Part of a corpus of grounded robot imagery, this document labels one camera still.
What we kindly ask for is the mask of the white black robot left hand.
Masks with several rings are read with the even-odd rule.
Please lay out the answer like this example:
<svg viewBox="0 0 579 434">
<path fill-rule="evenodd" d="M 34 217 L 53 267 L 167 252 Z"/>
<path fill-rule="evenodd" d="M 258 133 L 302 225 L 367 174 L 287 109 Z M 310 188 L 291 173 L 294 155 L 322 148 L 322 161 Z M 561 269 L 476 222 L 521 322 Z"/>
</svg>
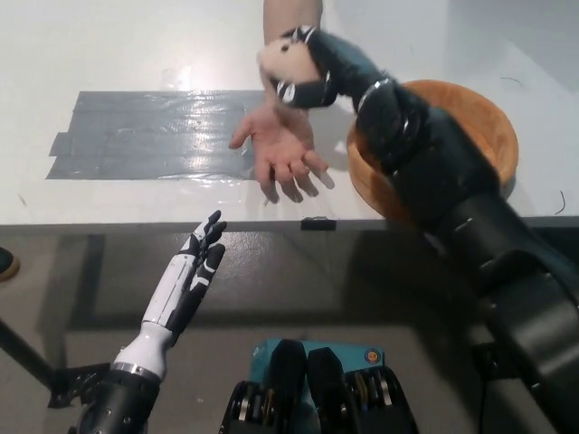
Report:
<svg viewBox="0 0 579 434">
<path fill-rule="evenodd" d="M 212 213 L 173 256 L 149 300 L 138 336 L 121 349 L 114 370 L 164 380 L 166 355 L 194 317 L 223 259 L 220 239 L 226 226 L 219 211 Z"/>
</svg>

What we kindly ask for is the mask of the person's bare hand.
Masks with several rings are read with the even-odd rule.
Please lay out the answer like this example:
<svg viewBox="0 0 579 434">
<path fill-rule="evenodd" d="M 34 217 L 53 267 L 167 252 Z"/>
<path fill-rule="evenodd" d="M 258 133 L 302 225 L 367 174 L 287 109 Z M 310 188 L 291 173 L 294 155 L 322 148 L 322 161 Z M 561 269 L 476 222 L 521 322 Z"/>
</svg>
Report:
<svg viewBox="0 0 579 434">
<path fill-rule="evenodd" d="M 254 177 L 267 200 L 279 200 L 277 187 L 295 203 L 303 194 L 318 195 L 310 177 L 322 178 L 328 164 L 315 149 L 307 111 L 264 102 L 242 119 L 229 148 L 246 140 L 252 142 Z"/>
</svg>

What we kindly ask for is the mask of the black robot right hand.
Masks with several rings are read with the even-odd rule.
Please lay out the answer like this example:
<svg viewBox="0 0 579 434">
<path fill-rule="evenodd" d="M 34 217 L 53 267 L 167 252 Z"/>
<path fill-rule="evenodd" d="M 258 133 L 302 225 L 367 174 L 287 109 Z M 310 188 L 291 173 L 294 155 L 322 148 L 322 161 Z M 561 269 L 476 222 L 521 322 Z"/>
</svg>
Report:
<svg viewBox="0 0 579 434">
<path fill-rule="evenodd" d="M 258 54 L 262 77 L 287 106 L 314 109 L 339 96 L 355 111 L 398 107 L 396 81 L 351 42 L 318 27 L 301 25 L 268 43 Z"/>
</svg>

